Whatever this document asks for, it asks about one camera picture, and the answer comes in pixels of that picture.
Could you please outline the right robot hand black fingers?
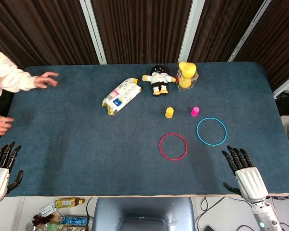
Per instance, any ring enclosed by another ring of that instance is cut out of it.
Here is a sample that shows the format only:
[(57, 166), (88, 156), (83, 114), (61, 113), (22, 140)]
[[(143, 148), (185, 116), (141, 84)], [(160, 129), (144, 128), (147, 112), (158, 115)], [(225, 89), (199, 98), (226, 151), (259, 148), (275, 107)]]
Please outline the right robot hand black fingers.
[(244, 149), (227, 146), (228, 152), (222, 151), (233, 175), (236, 178), (238, 187), (234, 188), (223, 183), (223, 186), (230, 192), (242, 196), (247, 202), (254, 204), (264, 200), (268, 196), (267, 188), (252, 159)]

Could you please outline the person's left hand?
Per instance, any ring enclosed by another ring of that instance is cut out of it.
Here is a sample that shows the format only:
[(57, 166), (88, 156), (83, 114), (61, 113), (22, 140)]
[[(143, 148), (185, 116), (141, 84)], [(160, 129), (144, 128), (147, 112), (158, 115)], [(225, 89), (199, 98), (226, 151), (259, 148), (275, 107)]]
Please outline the person's left hand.
[(36, 88), (45, 89), (48, 86), (56, 87), (58, 81), (53, 79), (53, 77), (58, 77), (59, 74), (56, 72), (45, 72), (40, 76), (35, 77), (34, 85)]

